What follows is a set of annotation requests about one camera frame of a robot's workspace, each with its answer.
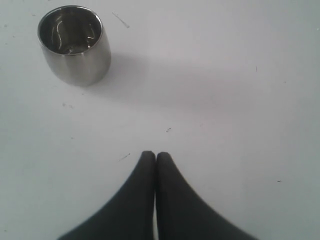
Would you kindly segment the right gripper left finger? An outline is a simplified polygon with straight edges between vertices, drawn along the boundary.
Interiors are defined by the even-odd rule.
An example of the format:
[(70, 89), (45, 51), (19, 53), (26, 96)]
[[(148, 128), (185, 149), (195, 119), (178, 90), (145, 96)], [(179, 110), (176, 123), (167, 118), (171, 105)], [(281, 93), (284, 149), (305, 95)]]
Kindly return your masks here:
[(156, 156), (143, 151), (118, 192), (62, 240), (152, 240)]

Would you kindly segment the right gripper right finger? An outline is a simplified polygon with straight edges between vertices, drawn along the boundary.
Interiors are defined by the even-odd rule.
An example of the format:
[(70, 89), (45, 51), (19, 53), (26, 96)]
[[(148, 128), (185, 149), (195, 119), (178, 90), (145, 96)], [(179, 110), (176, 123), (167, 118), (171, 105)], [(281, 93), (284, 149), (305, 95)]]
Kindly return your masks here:
[(167, 152), (160, 152), (156, 158), (155, 197), (161, 240), (254, 239), (203, 201)]

